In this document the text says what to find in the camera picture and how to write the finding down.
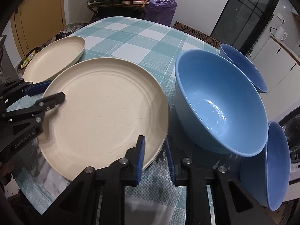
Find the person left hand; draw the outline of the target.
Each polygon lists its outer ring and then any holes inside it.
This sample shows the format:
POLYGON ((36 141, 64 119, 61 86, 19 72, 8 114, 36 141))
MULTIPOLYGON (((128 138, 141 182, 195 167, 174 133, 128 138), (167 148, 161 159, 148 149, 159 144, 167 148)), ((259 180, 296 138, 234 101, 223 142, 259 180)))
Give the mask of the person left hand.
POLYGON ((3 186, 7 185, 12 179, 12 171, 14 169, 14 164, 9 161, 7 163, 3 163, 0 169, 0 178, 1 184, 3 186))

